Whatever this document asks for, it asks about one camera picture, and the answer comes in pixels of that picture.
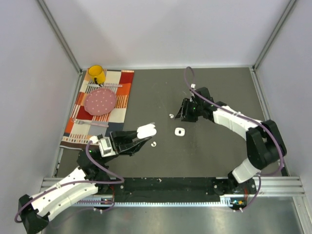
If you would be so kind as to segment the white charging case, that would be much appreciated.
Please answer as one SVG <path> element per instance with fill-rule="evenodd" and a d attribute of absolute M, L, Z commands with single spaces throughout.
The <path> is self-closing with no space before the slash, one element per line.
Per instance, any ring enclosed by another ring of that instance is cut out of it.
<path fill-rule="evenodd" d="M 136 131 L 136 136 L 138 139 L 143 139 L 147 137 L 153 137 L 156 135 L 157 130 L 154 123 L 149 123 L 143 126 L 138 127 Z"/>
<path fill-rule="evenodd" d="M 184 128 L 181 128 L 181 127 L 177 127 L 175 128 L 175 131 L 174 131 L 174 134 L 178 137 L 183 137 L 185 136 L 185 129 Z"/>

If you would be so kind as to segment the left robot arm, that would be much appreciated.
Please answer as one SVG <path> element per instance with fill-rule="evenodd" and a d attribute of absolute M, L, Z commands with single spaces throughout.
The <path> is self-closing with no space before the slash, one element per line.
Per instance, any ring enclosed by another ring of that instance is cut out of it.
<path fill-rule="evenodd" d="M 45 229 L 62 211 L 84 198 L 106 193 L 111 185 L 124 183 L 124 178 L 110 171 L 106 163 L 118 156 L 132 156 L 155 136 L 154 125 L 135 131 L 114 131 L 109 136 L 91 136 L 78 156 L 78 166 L 64 179 L 36 195 L 19 198 L 16 223 L 22 223 L 28 234 Z"/>

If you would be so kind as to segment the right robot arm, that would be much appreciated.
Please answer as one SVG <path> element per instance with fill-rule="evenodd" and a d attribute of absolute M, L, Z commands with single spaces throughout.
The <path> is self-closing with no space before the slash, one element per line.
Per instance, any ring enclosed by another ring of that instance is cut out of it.
<path fill-rule="evenodd" d="M 175 119 L 197 122 L 199 117 L 228 128 L 246 141 L 247 158 L 228 174 L 227 185 L 233 193 L 239 193 L 246 181 L 287 153 L 274 121 L 249 119 L 224 102 L 214 102 L 206 87 L 196 89 L 190 98 L 183 99 Z"/>

